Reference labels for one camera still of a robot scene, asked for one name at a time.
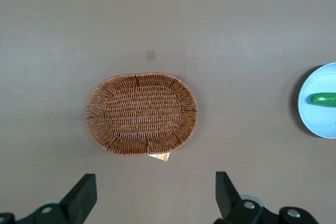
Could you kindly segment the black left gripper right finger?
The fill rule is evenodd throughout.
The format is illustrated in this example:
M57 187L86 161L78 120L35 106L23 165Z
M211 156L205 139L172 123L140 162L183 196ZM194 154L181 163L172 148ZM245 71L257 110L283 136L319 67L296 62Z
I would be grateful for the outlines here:
M242 199L226 172L216 172L216 202L221 218L215 223L317 223L304 209L283 207L275 214L252 199Z

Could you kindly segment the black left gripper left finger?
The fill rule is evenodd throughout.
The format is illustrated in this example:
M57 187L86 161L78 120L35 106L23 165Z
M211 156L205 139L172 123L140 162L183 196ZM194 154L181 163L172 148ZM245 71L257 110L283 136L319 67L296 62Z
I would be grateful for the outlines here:
M20 220L10 212L1 213L1 223L84 223L96 202L96 175L85 174L59 203L45 204Z

